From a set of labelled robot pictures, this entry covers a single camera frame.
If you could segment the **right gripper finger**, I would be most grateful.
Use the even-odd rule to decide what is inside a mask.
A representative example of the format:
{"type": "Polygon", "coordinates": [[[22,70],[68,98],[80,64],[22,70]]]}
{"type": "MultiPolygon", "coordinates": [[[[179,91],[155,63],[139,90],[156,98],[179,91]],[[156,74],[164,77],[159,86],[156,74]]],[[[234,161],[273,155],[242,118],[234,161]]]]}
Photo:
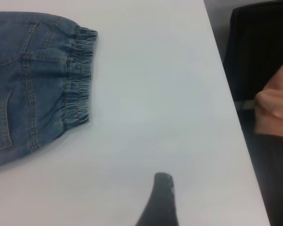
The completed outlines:
{"type": "Polygon", "coordinates": [[[138,226],[176,226],[174,182],[170,174],[158,172],[148,202],[136,223],[138,226]]]}

